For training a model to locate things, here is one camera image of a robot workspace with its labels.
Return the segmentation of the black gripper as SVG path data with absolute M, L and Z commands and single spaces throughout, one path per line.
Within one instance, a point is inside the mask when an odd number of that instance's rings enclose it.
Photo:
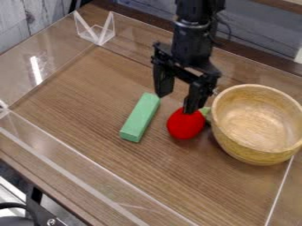
M 151 63 L 156 95 L 163 98 L 173 92 L 175 78 L 191 84 L 183 105 L 185 114 L 204 107 L 220 77 L 210 61 L 215 33 L 215 21 L 198 23 L 177 19 L 172 42 L 153 43 Z

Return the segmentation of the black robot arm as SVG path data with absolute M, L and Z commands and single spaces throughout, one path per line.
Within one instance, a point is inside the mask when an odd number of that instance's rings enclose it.
M 173 92 L 175 78 L 188 84 L 183 113 L 204 107 L 214 94 L 220 70 L 210 61 L 215 45 L 218 13 L 226 0 L 175 0 L 176 20 L 172 42 L 153 43 L 153 85 L 159 98 Z

